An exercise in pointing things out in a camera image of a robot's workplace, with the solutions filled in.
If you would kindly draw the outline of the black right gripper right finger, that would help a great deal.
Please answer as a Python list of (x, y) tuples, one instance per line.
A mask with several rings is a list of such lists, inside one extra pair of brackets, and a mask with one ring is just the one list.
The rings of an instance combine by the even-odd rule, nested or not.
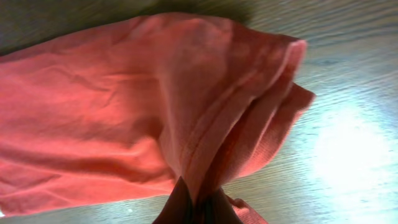
[(222, 189), (210, 194), (202, 205), (204, 224), (242, 224)]

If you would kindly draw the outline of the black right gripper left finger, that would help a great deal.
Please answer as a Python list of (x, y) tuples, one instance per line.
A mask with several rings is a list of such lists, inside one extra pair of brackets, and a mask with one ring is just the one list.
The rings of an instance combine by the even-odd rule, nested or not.
[(184, 179), (180, 177), (153, 224), (191, 224), (193, 203)]

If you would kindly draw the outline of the red orange t-shirt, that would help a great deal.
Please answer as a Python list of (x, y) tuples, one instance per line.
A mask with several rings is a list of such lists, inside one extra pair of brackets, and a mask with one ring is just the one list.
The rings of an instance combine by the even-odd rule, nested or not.
[(313, 93), (307, 44), (165, 13), (1, 57), (1, 215), (168, 195), (200, 203), (268, 164)]

